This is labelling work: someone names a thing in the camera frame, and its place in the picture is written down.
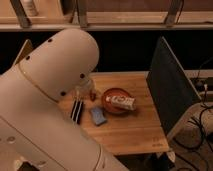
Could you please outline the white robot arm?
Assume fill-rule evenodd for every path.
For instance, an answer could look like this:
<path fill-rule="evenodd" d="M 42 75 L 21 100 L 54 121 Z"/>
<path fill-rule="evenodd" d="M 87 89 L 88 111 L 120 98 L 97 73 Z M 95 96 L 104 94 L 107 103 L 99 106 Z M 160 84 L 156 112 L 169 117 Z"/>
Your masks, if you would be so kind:
<path fill-rule="evenodd" d="M 58 106 L 98 59 L 90 34 L 64 29 L 0 75 L 0 139 L 40 171 L 128 171 Z"/>

